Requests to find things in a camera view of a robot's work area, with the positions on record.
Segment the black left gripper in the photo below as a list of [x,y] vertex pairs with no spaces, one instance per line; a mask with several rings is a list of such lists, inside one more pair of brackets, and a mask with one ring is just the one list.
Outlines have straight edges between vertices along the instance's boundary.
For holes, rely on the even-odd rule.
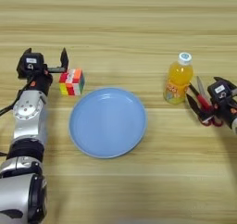
[[[22,56],[31,54],[31,48],[24,51]],[[29,80],[28,90],[36,90],[45,95],[48,95],[50,86],[53,82],[54,73],[64,73],[69,67],[69,58],[66,49],[63,49],[60,57],[61,67],[60,68],[48,68],[43,73],[36,74],[33,79]]]

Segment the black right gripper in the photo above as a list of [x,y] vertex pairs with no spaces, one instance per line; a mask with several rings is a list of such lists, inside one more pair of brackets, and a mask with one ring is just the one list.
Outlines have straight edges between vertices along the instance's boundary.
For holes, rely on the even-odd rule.
[[[218,118],[222,119],[229,128],[237,128],[237,102],[234,96],[237,95],[237,86],[231,81],[221,77],[214,77],[215,81],[225,81],[230,90],[215,89],[212,92],[212,103]],[[196,101],[189,95],[186,95],[189,105],[193,112],[201,119],[207,120],[207,113],[201,110]]]

